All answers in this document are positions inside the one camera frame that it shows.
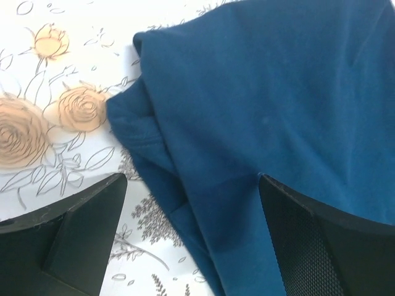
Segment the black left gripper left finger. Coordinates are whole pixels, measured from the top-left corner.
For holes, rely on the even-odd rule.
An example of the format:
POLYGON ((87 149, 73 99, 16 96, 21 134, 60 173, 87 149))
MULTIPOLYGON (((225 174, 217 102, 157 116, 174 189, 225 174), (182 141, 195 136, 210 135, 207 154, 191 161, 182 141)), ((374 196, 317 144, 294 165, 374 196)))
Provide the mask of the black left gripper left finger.
POLYGON ((1 295, 99 295, 126 191, 116 173, 1 222, 1 295))

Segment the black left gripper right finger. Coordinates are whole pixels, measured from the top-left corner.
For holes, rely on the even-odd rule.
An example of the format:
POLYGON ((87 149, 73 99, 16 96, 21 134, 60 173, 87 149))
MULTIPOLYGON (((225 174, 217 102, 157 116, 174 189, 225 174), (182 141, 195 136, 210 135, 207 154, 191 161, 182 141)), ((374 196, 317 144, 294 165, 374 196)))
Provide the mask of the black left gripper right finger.
POLYGON ((259 192, 287 295, 394 295, 394 226, 338 210, 268 175, 259 192))

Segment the blue Mickey print t-shirt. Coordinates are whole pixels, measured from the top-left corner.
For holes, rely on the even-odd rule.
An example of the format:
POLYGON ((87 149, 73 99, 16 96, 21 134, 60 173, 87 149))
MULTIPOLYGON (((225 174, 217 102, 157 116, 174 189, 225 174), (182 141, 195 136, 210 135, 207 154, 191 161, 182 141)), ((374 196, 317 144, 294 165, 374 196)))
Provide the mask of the blue Mickey print t-shirt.
POLYGON ((394 223, 391 1, 239 1, 133 38, 115 137, 215 295, 284 295, 262 174, 394 223))

